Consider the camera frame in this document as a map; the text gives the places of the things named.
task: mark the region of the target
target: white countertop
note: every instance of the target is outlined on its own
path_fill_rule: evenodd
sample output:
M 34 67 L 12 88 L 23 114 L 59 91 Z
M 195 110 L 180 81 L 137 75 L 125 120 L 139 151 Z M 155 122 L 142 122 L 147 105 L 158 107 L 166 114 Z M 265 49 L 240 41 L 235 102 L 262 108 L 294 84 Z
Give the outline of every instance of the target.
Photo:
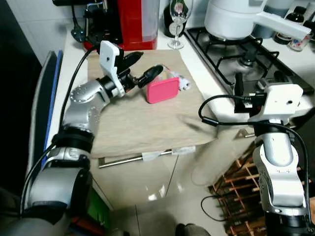
M 168 49 L 167 42 L 170 38 L 166 37 L 161 31 L 158 32 L 157 49 Z M 182 36 L 180 38 L 184 42 L 185 46 L 180 50 L 181 56 L 188 70 L 190 71 L 193 79 L 195 80 L 200 92 L 205 99 L 219 94 L 226 94 L 225 89 L 221 86 L 219 81 L 214 78 L 214 75 L 209 72 L 204 65 L 198 54 L 192 48 L 187 38 Z M 315 53 L 311 50 L 310 45 L 307 46 L 304 51 L 296 53 L 291 51 L 287 46 L 279 45 L 272 39 L 264 40 L 263 46 L 270 51 L 279 51 L 279 59 L 290 67 L 297 74 L 307 77 L 307 73 L 313 74 L 312 70 L 315 69 Z M 51 139 L 58 131 L 59 117 L 61 113 L 61 107 L 63 98 L 66 94 L 72 74 L 79 63 L 84 51 L 82 45 L 77 43 L 71 36 L 70 29 L 67 31 L 66 41 L 63 51 L 63 62 L 58 82 L 58 88 L 56 93 L 56 99 L 54 104 L 54 110 L 52 115 L 52 122 L 49 132 L 49 143 Z M 85 61 L 74 81 L 73 88 L 86 82 L 88 79 L 88 63 Z M 314 79 L 307 81 L 312 86 L 315 85 Z M 248 115 L 234 114 L 234 105 L 229 99 L 217 99 L 209 104 L 210 108 L 220 121 L 246 121 Z M 306 114 L 314 106 L 313 96 L 303 96 L 296 116 L 302 116 Z

